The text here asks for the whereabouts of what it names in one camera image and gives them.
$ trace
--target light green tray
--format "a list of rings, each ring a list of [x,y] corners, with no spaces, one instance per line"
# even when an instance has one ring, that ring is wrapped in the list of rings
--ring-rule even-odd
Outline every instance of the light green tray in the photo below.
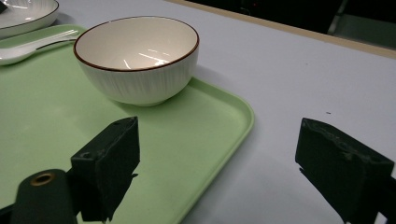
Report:
[[[68,28],[62,25],[0,41],[9,47]],[[193,78],[161,105],[114,102],[83,75],[72,45],[0,66],[0,208],[36,172],[71,167],[71,156],[108,124],[139,117],[139,174],[112,223],[178,223],[253,126],[239,97]]]

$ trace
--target white spoon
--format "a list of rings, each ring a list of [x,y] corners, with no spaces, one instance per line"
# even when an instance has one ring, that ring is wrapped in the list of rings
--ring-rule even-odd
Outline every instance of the white spoon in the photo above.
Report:
[[[39,50],[49,49],[45,47],[52,44],[75,40],[78,38],[77,34],[78,31],[70,30],[9,49],[0,49],[0,66],[20,62]]]

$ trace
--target white table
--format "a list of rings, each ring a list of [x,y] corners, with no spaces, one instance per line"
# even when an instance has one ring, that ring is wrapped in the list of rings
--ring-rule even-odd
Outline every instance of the white table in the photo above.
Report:
[[[327,122],[396,161],[395,51],[166,1],[59,2],[57,24],[90,28],[142,15],[190,24],[201,37],[196,76],[255,111],[251,134],[184,223],[342,223],[294,161],[302,118]]]

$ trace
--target white bowl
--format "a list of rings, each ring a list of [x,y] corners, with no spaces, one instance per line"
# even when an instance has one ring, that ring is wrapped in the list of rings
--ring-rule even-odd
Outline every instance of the white bowl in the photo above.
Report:
[[[3,0],[7,9],[0,13],[0,39],[47,27],[58,17],[55,0]]]
[[[109,21],[83,33],[74,53],[87,78],[107,97],[157,105],[180,92],[195,72],[199,36],[162,17]]]

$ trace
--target white plate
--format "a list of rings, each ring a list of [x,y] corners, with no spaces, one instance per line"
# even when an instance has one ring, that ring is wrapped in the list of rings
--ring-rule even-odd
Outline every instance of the white plate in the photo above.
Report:
[[[55,0],[1,0],[7,7],[0,13],[0,39],[51,25],[58,17]]]

